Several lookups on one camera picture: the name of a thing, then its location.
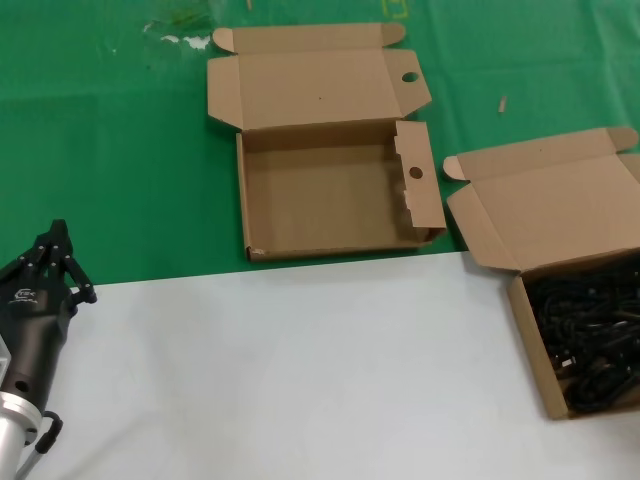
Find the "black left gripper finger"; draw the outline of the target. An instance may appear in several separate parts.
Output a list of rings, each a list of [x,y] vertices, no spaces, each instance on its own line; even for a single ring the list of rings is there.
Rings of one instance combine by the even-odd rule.
[[[93,282],[73,256],[73,244],[66,222],[63,219],[54,220],[50,233],[52,248],[50,266],[55,275],[62,280],[69,276],[74,282],[78,291],[71,295],[73,303],[75,305],[96,303],[97,294]]]
[[[39,273],[59,250],[61,244],[61,220],[52,221],[48,231],[39,234],[33,245],[1,269],[1,280],[9,281],[22,274]]]

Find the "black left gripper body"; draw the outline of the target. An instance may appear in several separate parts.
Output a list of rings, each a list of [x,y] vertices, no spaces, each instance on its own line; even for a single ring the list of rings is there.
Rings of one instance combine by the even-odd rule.
[[[11,355],[1,390],[32,404],[48,402],[66,343],[70,289],[55,278],[1,283],[1,338]]]

